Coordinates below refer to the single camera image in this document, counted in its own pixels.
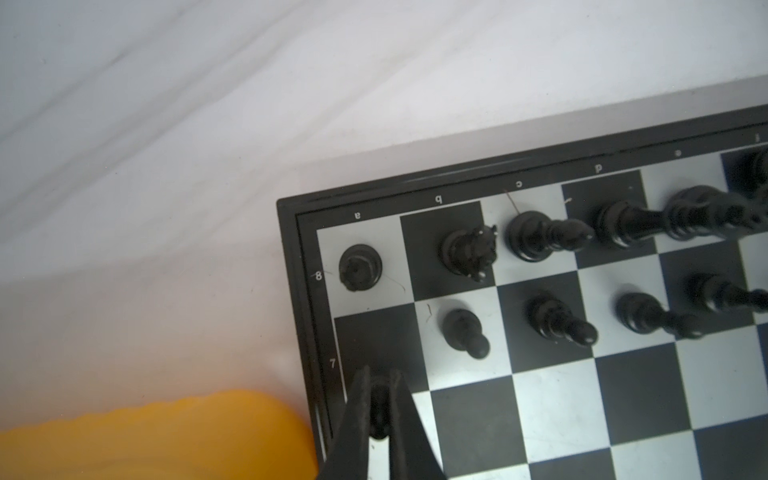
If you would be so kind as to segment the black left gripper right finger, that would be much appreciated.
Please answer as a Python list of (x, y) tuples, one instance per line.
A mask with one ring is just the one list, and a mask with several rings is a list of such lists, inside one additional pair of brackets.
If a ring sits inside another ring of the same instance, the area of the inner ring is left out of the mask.
[(404, 375), (389, 373), (389, 467), (391, 479), (441, 479), (439, 465)]

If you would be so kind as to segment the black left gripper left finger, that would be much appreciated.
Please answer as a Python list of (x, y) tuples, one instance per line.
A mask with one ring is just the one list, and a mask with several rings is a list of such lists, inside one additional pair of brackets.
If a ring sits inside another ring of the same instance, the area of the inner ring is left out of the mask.
[(369, 465), (372, 375), (364, 366), (353, 378), (339, 430), (317, 479), (366, 479)]

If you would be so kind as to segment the black chess queen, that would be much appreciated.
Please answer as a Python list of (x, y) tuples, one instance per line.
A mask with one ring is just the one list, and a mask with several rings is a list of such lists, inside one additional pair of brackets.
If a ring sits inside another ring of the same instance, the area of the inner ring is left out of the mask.
[(595, 231), (604, 243), (621, 249), (634, 248), (649, 238), (671, 232), (664, 211), (622, 200), (604, 206), (597, 214)]

